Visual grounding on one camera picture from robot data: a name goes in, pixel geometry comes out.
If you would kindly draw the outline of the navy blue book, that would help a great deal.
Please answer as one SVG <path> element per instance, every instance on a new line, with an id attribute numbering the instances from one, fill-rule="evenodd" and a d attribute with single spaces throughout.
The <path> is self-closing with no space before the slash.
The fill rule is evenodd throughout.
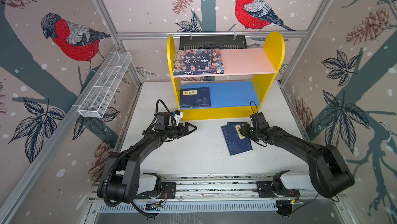
<path id="1" fill-rule="evenodd" d="M 221 130 L 231 156 L 252 151 L 251 140 L 242 136 L 240 129 L 242 125 L 225 125 L 221 126 Z"/>
<path id="2" fill-rule="evenodd" d="M 209 108 L 211 105 L 210 88 L 181 89 L 181 108 Z"/>
<path id="3" fill-rule="evenodd" d="M 244 125 L 247 124 L 247 122 L 227 122 L 227 125 L 232 125 L 232 124 Z"/>

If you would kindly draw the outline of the illustrated colourful cover book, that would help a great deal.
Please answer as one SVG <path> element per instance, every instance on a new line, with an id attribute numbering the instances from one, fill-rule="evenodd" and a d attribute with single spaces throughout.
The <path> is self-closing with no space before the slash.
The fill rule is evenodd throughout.
<path id="1" fill-rule="evenodd" d="M 173 58 L 174 76 L 224 74 L 220 49 L 177 50 Z"/>

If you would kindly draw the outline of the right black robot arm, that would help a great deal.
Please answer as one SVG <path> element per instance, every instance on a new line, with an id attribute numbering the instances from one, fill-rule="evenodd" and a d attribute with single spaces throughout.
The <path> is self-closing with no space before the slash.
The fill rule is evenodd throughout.
<path id="1" fill-rule="evenodd" d="M 309 167 L 310 182 L 319 195 L 332 198 L 355 184 L 339 150 L 333 145 L 319 145 L 293 136 L 278 126 L 269 126 L 264 115 L 250 116 L 252 125 L 244 124 L 239 133 L 254 142 L 263 141 L 299 157 Z"/>

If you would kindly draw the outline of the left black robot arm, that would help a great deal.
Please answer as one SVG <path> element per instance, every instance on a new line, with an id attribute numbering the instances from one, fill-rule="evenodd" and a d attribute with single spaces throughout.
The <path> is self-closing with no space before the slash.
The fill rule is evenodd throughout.
<path id="1" fill-rule="evenodd" d="M 122 152 L 112 152 L 107 158 L 97 196 L 109 207 L 132 203 L 136 196 L 155 198 L 161 195 L 161 176 L 156 173 L 141 173 L 141 163 L 151 152 L 165 142 L 188 136 L 197 127 L 189 122 L 176 123 L 169 112 L 155 114 L 143 138 Z"/>

